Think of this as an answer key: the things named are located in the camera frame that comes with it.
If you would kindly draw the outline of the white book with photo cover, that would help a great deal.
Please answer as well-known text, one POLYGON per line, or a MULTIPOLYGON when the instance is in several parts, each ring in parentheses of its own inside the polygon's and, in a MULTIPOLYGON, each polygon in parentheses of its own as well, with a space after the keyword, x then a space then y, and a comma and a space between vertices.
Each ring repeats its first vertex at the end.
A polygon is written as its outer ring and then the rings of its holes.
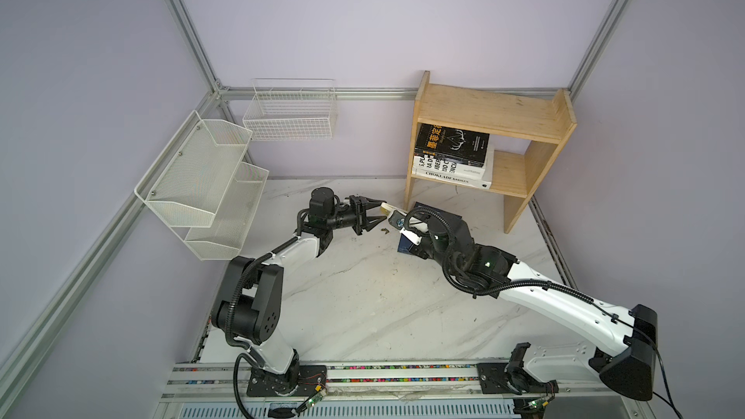
MULTIPOLYGON (((486 157, 488 155, 491 156, 492 161, 493 161, 492 171, 488 172, 485 175, 485 177, 482 178, 481 180, 468 180, 467 178, 457 178, 457 177, 444 176, 441 174, 433 174, 433 173, 424 173, 423 175, 417 175, 415 174, 415 172, 413 172, 413 169, 411 169, 411 174, 413 174, 413 176, 415 177, 428 178, 428 180, 441 180, 442 182, 447 182, 448 184, 461 184, 461 185, 475 187, 477 189, 488 190, 491 188, 492 180, 493 180, 494 151, 489 151, 486 157)), ((438 156, 438 155, 429 155, 429 156, 436 157, 442 160, 451 160, 451 161, 466 163, 466 162, 460 161, 459 159, 449 158, 446 156, 438 156)))

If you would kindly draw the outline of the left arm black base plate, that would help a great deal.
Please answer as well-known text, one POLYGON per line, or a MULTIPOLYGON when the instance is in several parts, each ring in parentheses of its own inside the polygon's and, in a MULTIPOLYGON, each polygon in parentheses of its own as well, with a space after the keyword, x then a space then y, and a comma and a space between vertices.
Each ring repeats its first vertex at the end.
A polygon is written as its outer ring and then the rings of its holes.
POLYGON ((326 384, 327 374, 327 367, 322 365, 291 366, 285 374, 256 370, 251 373, 244 393, 249 398, 306 398, 326 384))

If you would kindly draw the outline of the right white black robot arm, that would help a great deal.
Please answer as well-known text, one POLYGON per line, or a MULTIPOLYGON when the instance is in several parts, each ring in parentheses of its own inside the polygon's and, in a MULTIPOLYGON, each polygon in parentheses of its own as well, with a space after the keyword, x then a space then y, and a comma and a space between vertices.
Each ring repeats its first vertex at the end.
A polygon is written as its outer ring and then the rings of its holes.
POLYGON ((595 348, 587 369, 615 393, 637 401, 654 396, 658 314, 649 306, 603 303, 544 277, 516 256, 475 242, 467 223, 417 208, 401 221, 411 253, 440 265, 445 280, 477 299, 504 299, 559 323, 595 348))

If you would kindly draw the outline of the black book with gold text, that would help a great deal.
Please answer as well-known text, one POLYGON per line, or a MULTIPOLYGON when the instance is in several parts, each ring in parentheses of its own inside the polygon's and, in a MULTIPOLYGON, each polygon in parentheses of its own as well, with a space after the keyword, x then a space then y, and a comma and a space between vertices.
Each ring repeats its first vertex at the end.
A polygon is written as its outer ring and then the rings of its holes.
POLYGON ((482 167, 486 162, 489 141, 490 135, 487 133, 421 123, 414 153, 482 167))

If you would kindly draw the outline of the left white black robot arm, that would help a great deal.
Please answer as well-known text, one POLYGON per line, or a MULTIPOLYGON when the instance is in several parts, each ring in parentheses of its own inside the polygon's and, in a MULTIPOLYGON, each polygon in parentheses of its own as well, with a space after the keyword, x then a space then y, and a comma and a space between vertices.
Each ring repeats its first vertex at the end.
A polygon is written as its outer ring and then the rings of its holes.
POLYGON ((237 256, 226 268, 211 309, 213 327, 230 347, 238 348, 254 369, 283 376, 296 364, 296 351, 279 333, 284 271, 318 258, 334 232, 350 229, 360 236, 386 221, 370 215, 381 200, 316 188, 308 207, 298 212, 292 237, 257 258, 237 256))

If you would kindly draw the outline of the yellow book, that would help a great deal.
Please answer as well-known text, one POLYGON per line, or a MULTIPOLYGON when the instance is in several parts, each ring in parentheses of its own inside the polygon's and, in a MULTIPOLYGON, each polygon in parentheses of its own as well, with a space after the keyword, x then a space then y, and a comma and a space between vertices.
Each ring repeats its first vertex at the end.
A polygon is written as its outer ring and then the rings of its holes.
POLYGON ((404 209, 400 209, 388 203, 382 203, 380 209, 387 218, 391 218, 392 216, 405 217, 407 215, 407 211, 404 209))

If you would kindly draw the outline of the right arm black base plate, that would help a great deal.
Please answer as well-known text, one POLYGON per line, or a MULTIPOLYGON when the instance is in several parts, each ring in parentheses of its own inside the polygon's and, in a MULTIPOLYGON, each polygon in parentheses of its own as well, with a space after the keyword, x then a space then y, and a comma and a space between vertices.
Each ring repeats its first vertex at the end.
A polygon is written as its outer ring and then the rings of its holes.
POLYGON ((535 380, 522 368, 510 372, 506 363, 479 363, 476 365, 477 377, 483 394, 513 395, 555 395, 559 392, 555 380, 541 382, 535 380))

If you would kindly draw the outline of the white book with black lettering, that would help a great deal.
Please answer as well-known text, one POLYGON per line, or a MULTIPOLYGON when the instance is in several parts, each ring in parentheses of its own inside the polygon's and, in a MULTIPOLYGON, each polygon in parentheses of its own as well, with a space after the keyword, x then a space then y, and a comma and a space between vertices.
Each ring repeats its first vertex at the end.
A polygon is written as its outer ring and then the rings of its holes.
POLYGON ((442 160, 429 155, 415 155, 413 157, 413 172, 417 175, 424 173, 441 174, 468 180, 481 180, 492 171, 493 161, 490 155, 486 157, 483 166, 473 166, 466 163, 442 160))

